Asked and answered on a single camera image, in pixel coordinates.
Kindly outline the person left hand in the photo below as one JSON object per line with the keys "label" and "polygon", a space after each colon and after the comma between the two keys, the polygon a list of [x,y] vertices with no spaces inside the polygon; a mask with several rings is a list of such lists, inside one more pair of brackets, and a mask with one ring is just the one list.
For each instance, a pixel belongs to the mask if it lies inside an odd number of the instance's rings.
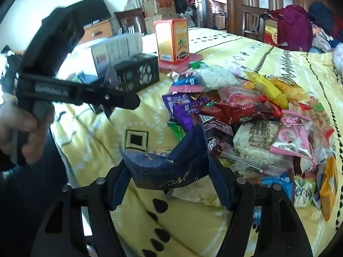
{"label": "person left hand", "polygon": [[27,134],[27,141],[21,149],[26,163],[32,164],[38,161],[42,156],[47,131],[53,123],[54,107],[50,106],[42,121],[37,121],[32,114],[15,105],[17,102],[15,96],[4,93],[2,99],[1,152],[5,155],[10,154],[12,133],[19,131]]}

